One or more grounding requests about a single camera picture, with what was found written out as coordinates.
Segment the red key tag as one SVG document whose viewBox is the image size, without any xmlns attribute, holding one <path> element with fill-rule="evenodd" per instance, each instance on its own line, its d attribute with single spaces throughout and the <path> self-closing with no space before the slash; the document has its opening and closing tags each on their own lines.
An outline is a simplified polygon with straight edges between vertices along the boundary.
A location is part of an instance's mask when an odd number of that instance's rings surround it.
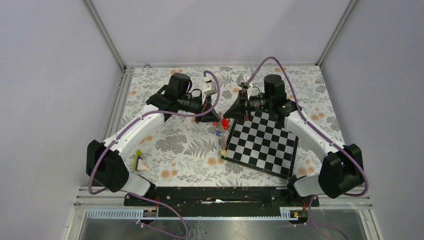
<svg viewBox="0 0 424 240">
<path fill-rule="evenodd" d="M 227 118 L 223 118 L 221 120 L 221 125 L 222 125 L 222 127 L 225 131 L 227 131 L 229 129 L 229 122 L 230 121 Z"/>
</svg>

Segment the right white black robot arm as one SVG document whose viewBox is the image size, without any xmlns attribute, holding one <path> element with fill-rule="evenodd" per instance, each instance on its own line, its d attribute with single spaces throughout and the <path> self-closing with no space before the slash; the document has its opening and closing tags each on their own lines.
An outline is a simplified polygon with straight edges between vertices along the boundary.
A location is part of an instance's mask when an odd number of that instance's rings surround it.
<svg viewBox="0 0 424 240">
<path fill-rule="evenodd" d="M 287 98 L 285 83 L 277 74 L 263 79 L 263 92 L 252 94 L 253 85 L 246 75 L 240 75 L 241 88 L 232 106 L 224 113 L 226 119 L 251 120 L 253 112 L 268 114 L 270 120 L 283 125 L 305 143 L 321 162 L 319 174 L 303 176 L 289 184 L 287 201 L 301 205 L 307 196 L 326 195 L 335 199 L 350 196 L 350 191 L 368 180 L 363 170 L 361 149 L 356 144 L 346 145 L 325 133 L 310 121 L 294 99 Z"/>
</svg>

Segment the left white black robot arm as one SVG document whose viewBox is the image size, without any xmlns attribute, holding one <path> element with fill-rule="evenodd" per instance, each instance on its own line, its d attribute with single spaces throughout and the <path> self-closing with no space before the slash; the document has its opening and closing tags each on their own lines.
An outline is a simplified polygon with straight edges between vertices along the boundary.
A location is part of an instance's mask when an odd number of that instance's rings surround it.
<svg viewBox="0 0 424 240">
<path fill-rule="evenodd" d="M 183 73 L 174 73 L 168 84 L 163 85 L 149 97 L 143 109 L 123 128 L 99 142 L 93 140 L 87 147 L 86 173 L 89 176 L 88 192 L 93 182 L 101 184 L 112 193 L 123 191 L 135 194 L 144 206 L 152 204 L 155 192 L 151 182 L 142 176 L 130 173 L 124 163 L 131 151 L 149 133 L 165 123 L 171 116 L 197 118 L 200 122 L 218 122 L 215 112 L 221 89 L 217 77 L 209 70 L 203 73 L 201 94 L 193 97 L 191 78 Z"/>
</svg>

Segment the black white checkerboard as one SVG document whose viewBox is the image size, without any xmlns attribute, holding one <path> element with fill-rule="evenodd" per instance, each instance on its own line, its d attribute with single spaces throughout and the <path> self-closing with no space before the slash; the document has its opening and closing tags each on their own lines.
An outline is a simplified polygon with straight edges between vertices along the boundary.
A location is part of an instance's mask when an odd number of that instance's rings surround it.
<svg viewBox="0 0 424 240">
<path fill-rule="evenodd" d="M 265 112 L 251 120 L 233 120 L 226 140 L 224 160 L 282 179 L 294 173 L 299 138 Z"/>
</svg>

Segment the floral patterned table mat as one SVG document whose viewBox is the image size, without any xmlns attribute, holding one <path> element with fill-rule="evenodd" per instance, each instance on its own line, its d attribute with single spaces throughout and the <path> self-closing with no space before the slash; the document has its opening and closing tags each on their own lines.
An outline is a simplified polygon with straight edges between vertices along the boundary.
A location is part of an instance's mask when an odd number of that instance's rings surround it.
<svg viewBox="0 0 424 240">
<path fill-rule="evenodd" d="M 204 67 L 129 67 L 123 79 L 124 103 L 119 125 L 131 121 L 146 100 L 167 84 L 174 73 L 190 76 L 193 88 L 203 82 Z M 332 137 L 343 140 L 333 105 L 318 66 L 264 65 L 253 80 L 255 91 L 263 89 L 266 75 L 277 74 L 287 87 L 289 99 L 297 98 L 306 116 Z M 219 138 L 211 123 L 196 123 L 193 118 L 172 116 L 137 144 L 146 166 L 141 176 L 161 187 L 198 186 L 285 186 L 280 177 L 254 170 L 221 158 Z"/>
</svg>

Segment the yellow purple white small object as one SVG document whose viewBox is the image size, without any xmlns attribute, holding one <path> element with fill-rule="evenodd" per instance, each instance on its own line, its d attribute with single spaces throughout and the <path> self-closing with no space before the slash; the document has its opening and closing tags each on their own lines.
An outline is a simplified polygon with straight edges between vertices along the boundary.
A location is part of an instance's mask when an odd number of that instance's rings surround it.
<svg viewBox="0 0 424 240">
<path fill-rule="evenodd" d="M 134 161 L 132 164 L 132 170 L 135 172 L 146 171 L 149 168 L 143 163 L 143 153 L 140 149 L 136 150 Z"/>
</svg>

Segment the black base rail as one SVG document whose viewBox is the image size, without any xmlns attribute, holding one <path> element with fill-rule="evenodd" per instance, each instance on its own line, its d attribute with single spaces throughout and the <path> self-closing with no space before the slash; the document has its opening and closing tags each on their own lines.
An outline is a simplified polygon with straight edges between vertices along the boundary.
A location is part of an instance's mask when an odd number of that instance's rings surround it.
<svg viewBox="0 0 424 240">
<path fill-rule="evenodd" d="M 159 217 L 174 217 L 161 203 L 175 209 L 182 217 L 280 217 L 282 210 L 293 208 L 302 212 L 311 203 L 320 205 L 311 196 L 299 197 L 286 187 L 151 187 L 146 200 L 127 194 L 126 207 L 152 207 Z"/>
</svg>

